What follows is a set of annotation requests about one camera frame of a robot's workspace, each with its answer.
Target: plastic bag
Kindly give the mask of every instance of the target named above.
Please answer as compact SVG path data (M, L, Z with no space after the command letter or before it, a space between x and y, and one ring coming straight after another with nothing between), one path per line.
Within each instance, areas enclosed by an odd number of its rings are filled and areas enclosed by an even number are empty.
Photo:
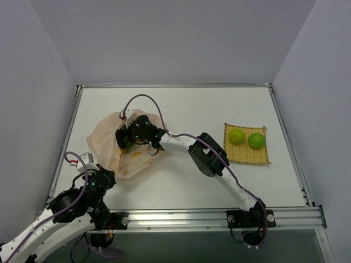
M142 110L133 111L135 117L147 115L153 125L162 128L159 116L145 113ZM103 168L114 171L115 178L130 179L135 175L136 170L155 161L162 151L152 156L151 154L154 154L156 149L149 148L149 145L135 144L127 152L122 153L117 144L116 130L120 129L126 121L120 119L119 115L119 112L113 112L102 119L86 140L90 150Z

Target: green lime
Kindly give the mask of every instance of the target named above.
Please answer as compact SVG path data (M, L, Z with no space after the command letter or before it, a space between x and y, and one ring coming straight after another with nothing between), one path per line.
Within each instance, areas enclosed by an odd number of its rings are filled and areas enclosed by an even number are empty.
M228 133L228 139L232 144L241 144L245 141L245 134L241 129L233 129Z
M253 133L247 141L251 148L261 149L265 145L265 136L261 133Z

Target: white wall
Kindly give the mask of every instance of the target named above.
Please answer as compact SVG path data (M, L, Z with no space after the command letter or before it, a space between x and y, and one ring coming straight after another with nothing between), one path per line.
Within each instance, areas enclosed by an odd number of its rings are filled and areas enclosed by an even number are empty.
M0 1L0 243L42 209L76 87L29 1Z
M337 262L351 262L351 1L317 0L273 87Z
M31 0L78 84L264 83L315 0Z

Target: cable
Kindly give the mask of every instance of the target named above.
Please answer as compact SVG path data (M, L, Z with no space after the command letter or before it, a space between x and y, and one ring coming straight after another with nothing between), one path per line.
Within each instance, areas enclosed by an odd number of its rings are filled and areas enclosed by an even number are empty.
M119 249L116 249L116 248L101 248L101 250L103 250L103 251L111 251L111 252L114 252L114 253L117 254L117 256L108 256L108 255L105 255L105 254L101 253L100 251L96 250L95 248L93 248L88 242L84 242L83 240L78 239L78 238L75 238L75 240L78 241L78 242L83 243L92 252L98 254L99 256L102 256L103 258L116 260L116 259L120 259L122 257L122 252Z
M123 110L123 116L125 116L125 113L126 113L126 110L129 106L129 104L136 98L140 97L140 96L144 96L144 97L147 97L149 98L156 106L157 110L158 110L158 113L160 114L160 118L161 118L161 122L162 122L162 126L165 130L165 132L169 135L169 136L172 136L172 137L181 137L181 136L187 136L187 137L190 137L192 139L195 139L197 141L199 141L200 143L202 143L203 145L205 145L214 155L216 155L216 157L223 163L223 165L226 167L226 169L228 170L228 172L230 173L230 175L232 175L232 177L234 178L236 184L238 185L238 187L240 187L243 191L247 192L249 195L251 195L256 201L257 203L259 204L259 206L261 207L262 209L262 213L263 213L263 219L264 219L264 237L263 237L263 240L257 245L258 247L260 247L261 245L264 244L266 238L267 238L267 234L268 234L268 219L267 219L267 213L265 211L265 207L263 205L263 203L261 202L261 200L255 196L252 192L250 192L248 189L244 188L240 183L239 183L239 180L238 178L236 177L236 175L234 174L234 172L230 169L229 165L227 165L227 163L225 162L225 160L208 144L206 143L205 141L201 140L200 138L196 137L196 136L193 136L191 134L187 134L187 133L181 133L181 134L171 134L166 125L165 125L165 121L163 120L163 116L162 116L162 113L161 113L161 110L160 110L160 107L158 106L157 102L149 95L146 95L146 94L138 94L134 97L132 97L129 102L127 102L126 106L124 107L124 110Z
M160 149L157 149L157 151L156 151L155 153L150 153L150 152L149 152L149 149L150 149L150 148L152 148L152 146L149 146L149 147L146 149L146 151L147 151L148 154L151 155L151 156L155 156L155 155L158 154L158 152L160 151Z
M86 232L81 236L81 238L79 240L82 240L83 237L85 238L86 242L88 242L88 238L87 238L87 233ZM78 245L78 244L79 244L79 241L77 241L74 244L74 246L72 247L71 252L70 252L70 259L71 259L72 263L83 263L84 261L86 261L86 259L89 257L89 254L90 254L90 249L88 248L88 253L87 253L87 255L85 256L85 258L83 260L81 260L79 262L74 261L74 259L73 259L73 250L76 247L76 245Z
M66 161L68 161L69 163L71 163L71 160L69 160L67 158L67 155L74 155L83 165L83 169L84 169L84 173L85 173L85 183L83 185L82 191L80 192L80 194L77 196L77 198L66 208L62 209L61 211L57 212L56 214L53 214L51 216L49 216L46 219L43 219L41 222L39 222L36 226L33 227L33 230L31 232L29 232L24 239L21 241L21 243L19 243L19 245L13 250L13 252L11 253L11 255L3 262L3 263L9 263L9 261L13 258L13 256L17 253L17 251L27 242L27 240L31 237L31 235L33 234L34 230L37 230L40 226L42 226L43 224L45 224L46 222L48 222L49 220L55 218L58 215L63 214L64 212L70 210L74 205L77 204L77 202L82 198L84 191L87 188L87 184L88 184L88 169L87 166L85 164L85 162L83 161L83 159L76 153L74 152L66 152L64 154L64 158Z
M137 145L146 145L146 144L149 144L147 141L144 141L144 140L141 139L141 138L138 138L138 140L139 140L139 141L142 141L143 143L142 143L142 144L139 144L139 143L135 142L135 144L137 144Z
M234 237L234 234L233 234L233 221L230 222L230 235L231 235L231 237L232 237L235 241L237 241L238 243L245 243L245 240L240 241L240 240L237 240L237 239Z
M115 223L115 220L113 220L113 222L109 225L109 228L108 228L108 230L107 230L107 234L109 235L109 237L113 237L113 235L112 235L112 233L110 233L110 230L111 230L111 228L113 228L114 226L116 225L116 223Z
M72 190L73 188L76 187L75 182L77 181L77 179L79 179L80 177L82 177L84 174L85 174L85 172L82 172L82 173L78 174L76 177L74 177L74 179L72 180L72 185L71 185L71 187L69 188L69 190Z

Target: bamboo mat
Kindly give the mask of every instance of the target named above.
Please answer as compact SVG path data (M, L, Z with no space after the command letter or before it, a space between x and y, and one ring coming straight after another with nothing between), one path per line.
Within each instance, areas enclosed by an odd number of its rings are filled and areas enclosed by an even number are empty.
M241 129L245 134L245 141L240 145L232 144L227 134L232 129ZM248 145L247 139L253 133L261 133L265 136L266 127L262 128L250 128L250 127L241 127L235 126L228 123L224 124L224 150L227 153L227 158L229 161L240 164L249 164L249 165L262 165L270 164L268 160L268 151L267 145L264 145L261 149L253 149Z

